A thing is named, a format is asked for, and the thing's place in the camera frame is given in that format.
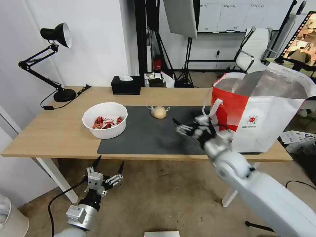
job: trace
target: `white chair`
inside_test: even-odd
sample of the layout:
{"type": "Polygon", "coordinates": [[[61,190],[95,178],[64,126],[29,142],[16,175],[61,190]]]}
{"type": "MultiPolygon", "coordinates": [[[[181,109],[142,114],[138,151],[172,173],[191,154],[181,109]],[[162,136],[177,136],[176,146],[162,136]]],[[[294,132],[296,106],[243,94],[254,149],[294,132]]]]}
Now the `white chair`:
{"type": "Polygon", "coordinates": [[[235,56],[236,65],[246,73],[265,70],[267,66],[261,63],[262,55],[268,50],[277,53],[267,49],[271,37],[271,30],[268,28],[247,29],[235,56]]]}

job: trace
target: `bag handle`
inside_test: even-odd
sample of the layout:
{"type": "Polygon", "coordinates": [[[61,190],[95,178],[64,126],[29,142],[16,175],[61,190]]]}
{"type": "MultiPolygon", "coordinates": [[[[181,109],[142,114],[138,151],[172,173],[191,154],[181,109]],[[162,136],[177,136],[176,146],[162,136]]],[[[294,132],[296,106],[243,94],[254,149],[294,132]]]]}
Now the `bag handle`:
{"type": "Polygon", "coordinates": [[[209,95],[210,95],[211,89],[212,89],[212,88],[210,88],[210,89],[208,90],[207,94],[206,94],[206,97],[205,97],[205,99],[204,99],[203,108],[202,108],[202,113],[203,113],[203,115],[208,116],[208,117],[212,117],[212,116],[216,113],[218,107],[219,107],[221,104],[223,104],[223,101],[222,101],[221,99],[217,99],[217,100],[215,101],[215,103],[213,104],[210,113],[209,113],[208,115],[205,113],[206,102],[207,102],[207,99],[208,99],[208,97],[209,97],[209,95]]]}

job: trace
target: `black desk lamp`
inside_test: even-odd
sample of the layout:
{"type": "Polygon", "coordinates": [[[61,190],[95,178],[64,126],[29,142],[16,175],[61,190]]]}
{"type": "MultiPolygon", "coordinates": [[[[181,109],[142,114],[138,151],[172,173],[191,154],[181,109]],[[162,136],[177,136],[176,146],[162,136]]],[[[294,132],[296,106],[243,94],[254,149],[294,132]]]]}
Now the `black desk lamp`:
{"type": "Polygon", "coordinates": [[[57,102],[71,101],[76,97],[76,92],[74,90],[65,89],[61,86],[60,83],[54,82],[31,69],[31,67],[34,66],[35,64],[43,61],[44,59],[58,52],[58,45],[55,43],[55,41],[58,41],[61,45],[67,48],[71,48],[71,35],[69,32],[69,28],[66,23],[61,23],[58,26],[56,26],[55,29],[42,28],[40,30],[40,34],[44,39],[48,40],[48,42],[51,43],[51,45],[48,46],[46,49],[42,50],[41,52],[33,55],[32,57],[19,62],[19,67],[31,73],[32,75],[38,77],[42,81],[55,87],[57,90],[57,92],[54,94],[55,101],[57,102]],[[49,49],[51,49],[53,52],[51,52],[50,54],[42,58],[35,59],[35,57],[39,56],[40,54],[44,53],[45,51],[49,49]]]}

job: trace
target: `black tissue box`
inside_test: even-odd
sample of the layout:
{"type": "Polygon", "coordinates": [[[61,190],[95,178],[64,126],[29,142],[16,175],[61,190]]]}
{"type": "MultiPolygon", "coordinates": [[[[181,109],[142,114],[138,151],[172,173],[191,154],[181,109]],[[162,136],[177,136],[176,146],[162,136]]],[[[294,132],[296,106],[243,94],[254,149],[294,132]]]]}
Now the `black tissue box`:
{"type": "Polygon", "coordinates": [[[133,81],[120,81],[119,76],[114,76],[111,86],[113,94],[139,94],[141,92],[140,77],[131,76],[133,81]]]}

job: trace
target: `white table leg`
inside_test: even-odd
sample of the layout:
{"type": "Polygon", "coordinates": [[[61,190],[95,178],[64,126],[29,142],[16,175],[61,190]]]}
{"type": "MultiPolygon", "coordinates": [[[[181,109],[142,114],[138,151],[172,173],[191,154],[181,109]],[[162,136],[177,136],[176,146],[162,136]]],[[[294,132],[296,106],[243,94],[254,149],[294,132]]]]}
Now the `white table leg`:
{"type": "MultiPolygon", "coordinates": [[[[254,162],[252,166],[257,168],[260,165],[260,162],[254,162]]],[[[231,201],[236,197],[238,191],[232,188],[229,188],[228,192],[225,194],[224,198],[222,199],[223,207],[228,207],[231,201]]]]}
{"type": "MultiPolygon", "coordinates": [[[[52,177],[52,179],[57,183],[62,191],[65,191],[70,188],[69,183],[64,178],[62,173],[60,173],[59,169],[53,163],[50,158],[39,158],[36,157],[37,161],[43,166],[46,172],[52,177]]],[[[76,203],[78,200],[78,196],[75,191],[70,190],[69,192],[65,193],[66,196],[72,203],[76,203]]]]}

